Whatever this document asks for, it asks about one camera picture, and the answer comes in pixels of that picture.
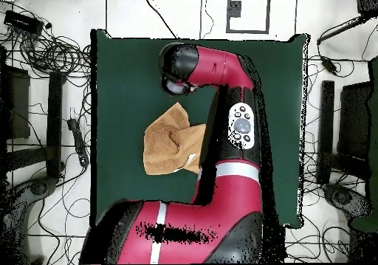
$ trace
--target green table surface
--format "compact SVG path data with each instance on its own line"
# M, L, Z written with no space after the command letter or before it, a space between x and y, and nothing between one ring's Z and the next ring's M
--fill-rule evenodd
M148 176L143 134L175 102L191 125L206 123L215 90L177 98L160 88L160 50L175 40L109 38L97 31L97 219L115 201L190 202L196 174ZM307 35L291 42L181 41L249 56L261 77L272 146L276 210L281 224L298 226L300 113Z

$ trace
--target brown towel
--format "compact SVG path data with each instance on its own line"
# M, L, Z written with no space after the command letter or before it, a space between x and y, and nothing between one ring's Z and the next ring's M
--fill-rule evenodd
M192 159L184 169L198 173L205 128L205 124L190 127L188 113L176 103L145 130L145 172L170 174Z

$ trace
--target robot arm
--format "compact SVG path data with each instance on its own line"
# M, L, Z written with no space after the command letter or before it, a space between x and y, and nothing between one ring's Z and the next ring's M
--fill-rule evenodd
M244 60L225 51L170 44L161 51L159 66L162 88L171 95L217 88L196 198L193 204L115 204L88 234L80 262L256 263L262 236L260 146L254 85Z

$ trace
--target black cable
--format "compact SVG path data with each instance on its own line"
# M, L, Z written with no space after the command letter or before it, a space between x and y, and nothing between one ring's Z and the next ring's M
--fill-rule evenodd
M207 32L207 33L202 37L202 39L205 39L206 35L211 34L211 31L213 30L213 26L214 26L214 20L213 20L213 18L210 16L210 14L207 12L207 0L206 0L206 2L205 2L205 13L207 14L207 16L208 16L209 18L211 18L211 21L213 22L213 24L211 25L210 31Z
M366 41L365 49L363 50L363 52L362 52L362 54L361 54L361 58L362 58L364 61L366 61L366 60L364 59L363 55L365 54L365 51L366 51L366 49L368 48L368 45L369 45L370 38L371 38L371 36L373 35L374 31L377 29L377 27L378 27L378 24L377 24L377 25L375 26L375 28L373 28L373 30L371 31L371 33L370 33L370 35L369 35L369 37L368 37L368 40Z
M51 254L51 256L49 257L49 260L47 261L47 264L46 265L49 265L52 257L54 256L54 254L56 253L56 251L58 250L59 246L61 245L61 240L59 239L59 237L57 237L55 234L51 233L49 230L47 230L41 223L41 214L42 212L44 211L44 198L42 199L42 208L41 208L41 211L39 212L38 214L38 224L39 226L42 228L42 230L44 230L46 233L50 234L50 235L53 235L54 237L56 237L56 239L58 240L58 245L56 246L54 252Z
M162 19L162 22L163 22L164 25L168 28L168 30L171 32L171 34L173 35L173 37L174 37L175 39L177 39L177 36L172 32L171 28L170 28L170 27L168 26L168 24L165 22L164 18L163 18L162 15L159 13L159 11L158 11L157 9L155 9L155 8L151 5L151 3L150 3L149 0L146 0L146 1L147 1L148 6L149 6L152 10L154 10L155 13L156 13L156 14Z

